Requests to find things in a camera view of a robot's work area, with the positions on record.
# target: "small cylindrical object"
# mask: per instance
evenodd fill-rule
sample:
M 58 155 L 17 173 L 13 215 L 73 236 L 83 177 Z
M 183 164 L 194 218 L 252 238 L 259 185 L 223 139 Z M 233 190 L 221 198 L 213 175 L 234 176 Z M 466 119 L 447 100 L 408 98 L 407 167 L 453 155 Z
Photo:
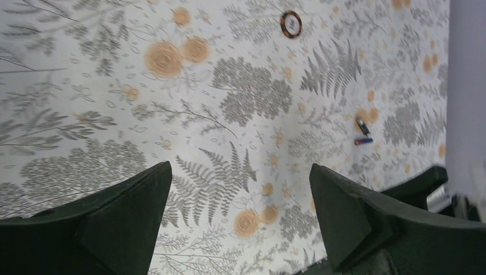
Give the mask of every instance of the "small cylindrical object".
M 363 132 L 363 134 L 365 136 L 369 135 L 370 134 L 370 130 L 368 129 L 368 127 L 366 126 L 365 124 L 365 121 L 362 120 L 361 118 L 357 117 L 356 118 L 356 123 L 358 124 L 359 126 L 359 129 L 361 129 L 361 132 Z
M 373 139 L 367 137 L 365 139 L 355 139 L 354 140 L 354 144 L 356 145 L 361 145 L 361 144 L 365 144 L 365 143 L 372 143 L 373 142 Z

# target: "purple battery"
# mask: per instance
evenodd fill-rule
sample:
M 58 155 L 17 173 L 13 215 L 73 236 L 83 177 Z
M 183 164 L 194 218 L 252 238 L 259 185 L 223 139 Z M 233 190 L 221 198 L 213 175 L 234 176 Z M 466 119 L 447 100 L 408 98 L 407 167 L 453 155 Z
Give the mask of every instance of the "purple battery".
M 373 142 L 373 139 L 370 139 L 370 138 L 366 138 L 366 139 L 355 139 L 354 140 L 354 144 L 356 145 L 361 145 L 361 144 L 365 144 L 365 143 L 372 143 Z

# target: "gray wall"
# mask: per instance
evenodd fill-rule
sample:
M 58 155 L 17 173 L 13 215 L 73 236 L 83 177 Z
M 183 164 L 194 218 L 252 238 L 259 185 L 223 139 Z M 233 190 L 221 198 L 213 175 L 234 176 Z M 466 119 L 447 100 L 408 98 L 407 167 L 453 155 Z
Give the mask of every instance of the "gray wall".
M 471 165 L 486 160 L 486 1 L 450 1 L 446 189 L 477 194 Z

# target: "floral tablecloth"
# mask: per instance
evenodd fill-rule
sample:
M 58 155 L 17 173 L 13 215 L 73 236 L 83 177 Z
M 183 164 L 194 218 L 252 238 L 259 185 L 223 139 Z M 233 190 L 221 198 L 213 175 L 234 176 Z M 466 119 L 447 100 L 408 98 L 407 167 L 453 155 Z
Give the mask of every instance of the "floral tablecloth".
M 150 274 L 326 255 L 312 163 L 381 190 L 445 155 L 448 0 L 13 0 L 0 16 L 0 218 L 169 160 Z M 283 12 L 303 23 L 285 37 Z M 372 144 L 355 116 L 367 123 Z

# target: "flower cluster print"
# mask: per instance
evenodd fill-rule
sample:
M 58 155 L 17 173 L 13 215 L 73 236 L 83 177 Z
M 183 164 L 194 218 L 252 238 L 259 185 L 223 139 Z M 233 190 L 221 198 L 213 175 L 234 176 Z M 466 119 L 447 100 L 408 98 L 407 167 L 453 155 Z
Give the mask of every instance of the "flower cluster print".
M 0 14 L 0 218 L 168 160 L 150 275 L 294 274 L 326 258 L 313 163 L 373 190 L 444 163 L 449 0 L 12 0 Z M 354 145 L 356 117 L 372 144 Z

